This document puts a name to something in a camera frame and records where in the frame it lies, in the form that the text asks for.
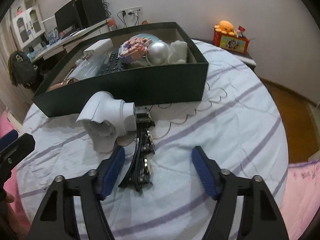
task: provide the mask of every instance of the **tablecloth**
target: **tablecloth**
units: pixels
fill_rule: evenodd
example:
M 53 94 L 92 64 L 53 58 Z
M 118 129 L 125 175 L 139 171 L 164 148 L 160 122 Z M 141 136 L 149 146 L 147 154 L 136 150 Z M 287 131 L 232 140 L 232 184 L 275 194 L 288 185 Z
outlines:
M 284 194 L 288 148 L 278 109 L 255 73 L 229 52 L 194 40 L 209 62 L 201 102 L 154 105 L 154 155 L 149 156 L 153 185 L 143 194 L 117 187 L 127 172 L 135 142 L 125 146 L 126 160 L 116 186 L 102 208 L 116 239 L 201 239 L 215 201 L 209 198 L 191 161 L 200 145 L 221 168 L 241 177 L 261 175 L 278 205 Z M 30 220 L 57 175 L 66 179 L 95 169 L 109 154 L 93 150 L 78 114 L 47 118 L 32 105 L 23 132 L 36 148 L 17 166 L 23 207 Z M 239 227 L 242 198 L 238 197 L 229 238 Z M 75 197 L 81 239 L 88 239 L 79 197 Z

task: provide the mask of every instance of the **red cartoon box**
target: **red cartoon box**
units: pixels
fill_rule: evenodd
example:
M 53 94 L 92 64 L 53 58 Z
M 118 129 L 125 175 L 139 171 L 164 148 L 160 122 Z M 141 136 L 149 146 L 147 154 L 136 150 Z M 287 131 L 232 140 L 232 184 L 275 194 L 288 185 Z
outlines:
M 249 42 L 247 38 L 237 38 L 214 30 L 213 43 L 217 47 L 246 54 Z

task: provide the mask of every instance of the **screw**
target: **screw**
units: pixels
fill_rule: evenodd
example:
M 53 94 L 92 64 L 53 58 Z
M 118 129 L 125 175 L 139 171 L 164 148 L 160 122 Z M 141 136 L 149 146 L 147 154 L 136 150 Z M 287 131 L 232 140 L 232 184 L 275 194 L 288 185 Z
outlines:
M 254 179 L 256 182 L 261 182 L 261 181 L 262 181 L 262 177 L 259 176 L 259 175 L 253 176 L 253 179 Z
M 88 171 L 88 175 L 89 176 L 94 176 L 94 175 L 96 175 L 97 174 L 97 171 L 96 170 L 89 170 Z
M 59 176 L 55 177 L 54 180 L 55 180 L 56 182 L 60 182 L 60 181 L 63 181 L 63 180 L 64 180 L 64 177 L 63 177 L 62 175 L 59 175 Z
M 231 171 L 229 171 L 228 169 L 222 169 L 222 170 L 221 170 L 221 173 L 222 173 L 223 175 L 229 175 L 229 174 L 231 173 Z

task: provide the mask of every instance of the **open storage box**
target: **open storage box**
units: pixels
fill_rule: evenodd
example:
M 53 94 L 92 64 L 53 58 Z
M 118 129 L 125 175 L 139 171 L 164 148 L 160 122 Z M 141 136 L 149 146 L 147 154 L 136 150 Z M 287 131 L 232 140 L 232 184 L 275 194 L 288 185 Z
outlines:
M 167 43 L 185 41 L 188 44 L 187 63 L 127 69 L 48 91 L 51 85 L 67 76 L 83 51 L 95 42 L 110 38 L 116 48 L 140 33 L 155 35 Z M 52 69 L 36 91 L 33 102 L 46 116 L 53 117 L 80 113 L 89 98 L 98 91 L 108 91 L 115 99 L 134 102 L 136 106 L 201 101 L 207 70 L 208 62 L 177 23 L 133 26 L 79 43 Z

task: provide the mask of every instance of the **octopus plush toy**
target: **octopus plush toy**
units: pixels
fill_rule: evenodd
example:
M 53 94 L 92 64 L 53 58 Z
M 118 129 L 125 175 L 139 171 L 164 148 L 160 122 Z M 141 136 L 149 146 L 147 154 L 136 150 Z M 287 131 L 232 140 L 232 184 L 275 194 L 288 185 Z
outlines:
M 228 34 L 228 35 L 231 35 L 231 36 L 236 36 L 237 35 L 233 25 L 228 21 L 220 21 L 219 25 L 215 25 L 214 26 L 214 29 L 218 33 Z

